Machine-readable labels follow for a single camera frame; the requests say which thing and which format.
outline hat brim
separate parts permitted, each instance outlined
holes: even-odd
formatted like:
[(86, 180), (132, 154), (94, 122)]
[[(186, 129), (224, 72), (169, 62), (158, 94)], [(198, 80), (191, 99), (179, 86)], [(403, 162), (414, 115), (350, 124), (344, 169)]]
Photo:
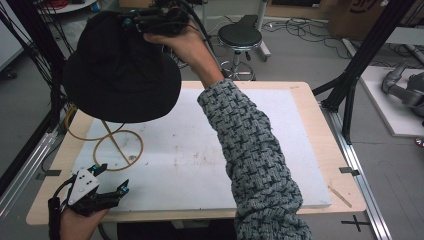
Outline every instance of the hat brim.
[(163, 80), (142, 92), (119, 93), (96, 86), (90, 81), (78, 51), (68, 59), (63, 86), (68, 98), (86, 114), (108, 122), (147, 122), (168, 114), (181, 91), (181, 73), (175, 61), (161, 53)]

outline wooden table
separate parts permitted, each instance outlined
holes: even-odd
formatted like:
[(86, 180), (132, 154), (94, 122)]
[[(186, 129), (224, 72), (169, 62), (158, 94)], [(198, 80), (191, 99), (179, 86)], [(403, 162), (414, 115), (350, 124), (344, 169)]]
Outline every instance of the wooden table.
[[(340, 214), (363, 213), (365, 201), (351, 174), (342, 174), (340, 167), (347, 164), (339, 150), (330, 128), (313, 96), (311, 89), (304, 82), (236, 82), (241, 89), (282, 89), (290, 90), (298, 108), (300, 117), (318, 165), (326, 181), (332, 205), (325, 208), (301, 209), (299, 214)], [(198, 81), (184, 81), (183, 88), (202, 88)], [(85, 136), (93, 118), (78, 112), (71, 125), (78, 136)], [(83, 141), (67, 134), (64, 138), (51, 169), (62, 170), (59, 176), (46, 177), (36, 199), (27, 215), (27, 223), (41, 225), (48, 223), (47, 201), (53, 196), (61, 183), (69, 178), (69, 174), (77, 158)], [(110, 212), (105, 222), (153, 221), (153, 220), (185, 220), (233, 218), (235, 209), (224, 210), (190, 210), (159, 212)]]

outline hand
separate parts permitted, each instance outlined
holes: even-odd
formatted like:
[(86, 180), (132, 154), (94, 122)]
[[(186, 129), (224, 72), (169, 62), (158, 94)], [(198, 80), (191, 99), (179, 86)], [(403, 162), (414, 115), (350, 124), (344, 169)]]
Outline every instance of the hand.
[(205, 45), (202, 35), (190, 21), (189, 26), (176, 36), (145, 33), (144, 39), (151, 43), (172, 48), (177, 56), (190, 65), (206, 88), (224, 79), (215, 59)]
[(88, 240), (96, 230), (97, 225), (108, 213), (105, 209), (94, 213), (89, 217), (81, 216), (72, 209), (65, 209), (60, 221), (60, 239), (62, 240)]

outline person's right hand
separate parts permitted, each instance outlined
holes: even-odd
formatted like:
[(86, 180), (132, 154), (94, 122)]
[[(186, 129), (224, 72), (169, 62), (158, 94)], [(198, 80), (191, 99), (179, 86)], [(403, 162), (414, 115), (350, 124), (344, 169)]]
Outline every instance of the person's right hand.
[(163, 44), (172, 48), (177, 56), (199, 76), (206, 88), (224, 79), (215, 59), (205, 45), (202, 35), (193, 22), (185, 27), (179, 35), (164, 36), (145, 33), (144, 39), (151, 43)]

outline sleeve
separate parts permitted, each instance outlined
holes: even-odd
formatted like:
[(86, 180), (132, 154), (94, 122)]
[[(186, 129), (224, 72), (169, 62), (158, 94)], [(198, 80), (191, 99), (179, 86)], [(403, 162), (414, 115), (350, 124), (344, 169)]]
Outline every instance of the sleeve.
[(228, 79), (207, 88), (198, 103), (227, 160), (238, 239), (311, 239), (296, 216), (302, 195), (268, 117)]

